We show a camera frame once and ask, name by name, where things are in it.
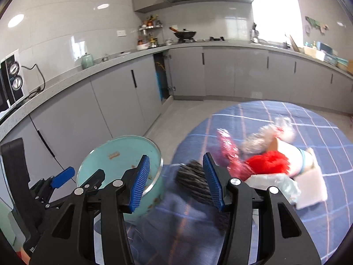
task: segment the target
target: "kitchen countertop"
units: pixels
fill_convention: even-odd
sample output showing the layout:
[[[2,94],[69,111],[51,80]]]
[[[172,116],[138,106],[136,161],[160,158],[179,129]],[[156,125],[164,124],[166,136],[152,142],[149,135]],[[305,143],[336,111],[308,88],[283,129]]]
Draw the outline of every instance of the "kitchen countertop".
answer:
[[[252,49],[263,49],[269,51],[275,51],[279,53],[293,55],[299,58],[307,59],[326,67],[329,67],[333,70],[336,70],[338,73],[341,73],[351,79],[353,76],[349,73],[346,73],[340,70],[337,67],[330,65],[329,63],[319,61],[310,56],[294,52],[292,50],[281,49],[278,47],[265,46],[261,44],[253,44],[247,41],[231,41],[231,42],[193,42],[193,43],[184,43],[184,44],[173,44],[170,46],[161,46],[143,51],[131,50],[129,54],[118,56],[114,59],[110,59],[105,62],[101,62],[95,64],[94,66],[87,68],[85,70],[80,70],[80,67],[71,69],[67,72],[64,72],[51,80],[46,82],[46,88],[40,94],[37,94],[34,98],[30,99],[24,105],[22,105],[19,109],[13,112],[6,120],[0,125],[0,140],[2,140],[22,119],[24,119],[27,115],[29,115],[33,110],[39,107],[41,104],[65,90],[66,88],[74,85],[75,83],[92,76],[102,70],[110,68],[112,66],[116,66],[120,63],[124,63],[142,56],[155,54],[163,51],[167,51],[169,49],[181,48],[181,47],[246,47]]]

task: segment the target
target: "light switch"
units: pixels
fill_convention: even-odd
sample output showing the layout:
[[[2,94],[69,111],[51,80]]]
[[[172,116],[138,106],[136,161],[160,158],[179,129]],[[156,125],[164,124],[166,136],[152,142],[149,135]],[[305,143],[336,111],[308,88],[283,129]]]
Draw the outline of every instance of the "light switch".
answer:
[[[118,35],[118,37],[123,37],[123,36],[126,36],[126,31],[125,30],[117,30],[116,34]]]

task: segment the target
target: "bowl rim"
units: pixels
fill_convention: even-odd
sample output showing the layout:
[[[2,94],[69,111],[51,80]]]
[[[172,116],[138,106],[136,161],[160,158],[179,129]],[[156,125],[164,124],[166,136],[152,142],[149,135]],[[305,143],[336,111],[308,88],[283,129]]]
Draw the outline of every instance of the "bowl rim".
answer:
[[[160,150],[160,148],[158,147],[158,145],[153,141],[153,140],[150,140],[148,137],[144,137],[144,136],[139,136],[139,135],[134,135],[134,134],[128,134],[128,135],[123,135],[123,136],[119,136],[119,137],[116,137],[116,138],[113,138],[112,140],[108,140],[106,141],[105,143],[102,143],[101,145],[99,145],[98,147],[96,147],[95,149],[93,149],[89,154],[87,154],[87,156],[84,158],[84,160],[82,161],[79,169],[78,169],[78,172],[77,172],[77,175],[76,175],[76,183],[78,184],[78,174],[81,170],[81,166],[82,164],[85,162],[86,158],[92,153],[94,152],[97,148],[101,147],[102,145],[106,144],[107,142],[111,142],[113,140],[116,140],[118,138],[122,138],[122,137],[139,137],[139,138],[143,138],[143,139],[146,139],[147,141],[149,141],[150,143],[152,143],[152,145],[154,145],[156,147],[156,149],[159,151],[159,154],[160,154],[160,157],[161,157],[161,162],[160,162],[160,165],[157,169],[157,173],[156,173],[156,176],[155,178],[152,180],[152,183],[143,191],[142,193],[142,197],[145,196],[149,191],[151,191],[151,189],[153,188],[153,186],[156,184],[158,178],[160,177],[161,175],[161,172],[162,172],[162,168],[163,168],[163,156],[162,156],[162,152]]]

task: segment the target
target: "red fluffy toy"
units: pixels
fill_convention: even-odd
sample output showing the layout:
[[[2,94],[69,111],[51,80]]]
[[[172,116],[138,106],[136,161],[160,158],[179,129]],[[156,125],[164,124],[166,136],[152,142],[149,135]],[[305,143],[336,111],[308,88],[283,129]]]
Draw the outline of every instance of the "red fluffy toy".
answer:
[[[250,157],[245,163],[254,174],[288,173],[289,170],[288,158],[276,150]]]

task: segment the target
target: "blue plaid rug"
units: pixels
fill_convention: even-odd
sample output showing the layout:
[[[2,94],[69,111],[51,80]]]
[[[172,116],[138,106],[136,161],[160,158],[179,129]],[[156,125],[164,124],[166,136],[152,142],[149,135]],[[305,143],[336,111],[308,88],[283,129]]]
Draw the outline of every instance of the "blue plaid rug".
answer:
[[[334,253],[353,220],[353,144],[334,124],[310,110],[290,103],[254,101],[211,115],[179,145],[173,164],[163,168],[166,186],[163,202],[136,228],[127,224],[136,264],[217,264],[224,234],[215,226],[216,208],[190,198],[174,182],[178,166],[191,159],[201,161],[206,151],[217,154],[217,128],[227,129],[240,145],[245,137],[279,115],[292,120],[297,132],[293,145],[301,149],[312,147],[322,168],[328,200],[298,210],[297,214],[322,263]],[[250,264],[256,260],[257,234],[253,224]]]

